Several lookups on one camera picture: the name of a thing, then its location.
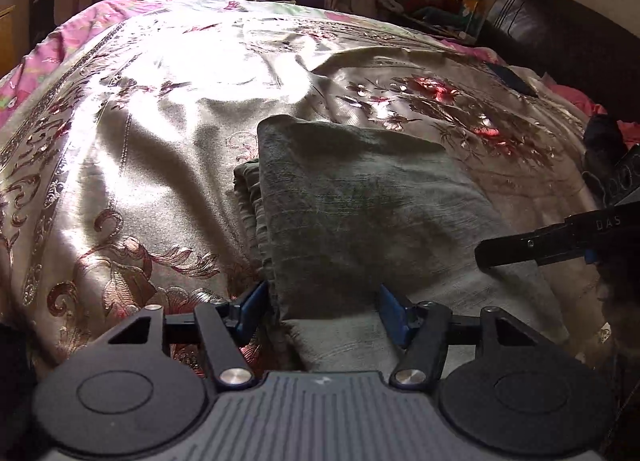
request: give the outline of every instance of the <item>metal screw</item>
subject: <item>metal screw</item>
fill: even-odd
[[[403,371],[398,371],[394,377],[400,385],[419,385],[420,383],[424,383],[427,379],[427,375],[418,369],[405,369]]]
[[[254,375],[252,375],[250,371],[241,367],[234,367],[220,373],[220,381],[227,385],[242,385],[250,381],[253,377]]]

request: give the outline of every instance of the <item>embroidered bedspread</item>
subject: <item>embroidered bedspread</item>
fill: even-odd
[[[593,209],[584,115],[516,71],[539,98],[382,22],[162,0],[88,39],[5,117],[2,319],[33,327],[46,369],[146,304],[180,313],[256,282],[233,169],[257,156],[257,124],[273,114],[438,142],[514,231]],[[542,272],[572,338],[593,335],[594,269]]]

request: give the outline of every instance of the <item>black leather headboard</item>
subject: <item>black leather headboard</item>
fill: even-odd
[[[496,0],[478,45],[580,89],[619,120],[640,122],[640,38],[582,4]]]

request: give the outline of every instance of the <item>wooden cabinet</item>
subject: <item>wooden cabinet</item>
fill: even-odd
[[[0,11],[0,78],[16,65],[12,11],[15,6]]]

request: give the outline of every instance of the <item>gray folded fabric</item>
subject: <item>gray folded fabric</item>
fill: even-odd
[[[440,145],[289,116],[257,132],[259,163],[236,168],[236,195],[252,258],[309,370],[391,372],[399,351],[374,307],[381,283],[457,314],[498,305],[566,338],[534,264],[476,267],[481,239],[512,232]],[[469,354],[450,351],[450,368]]]

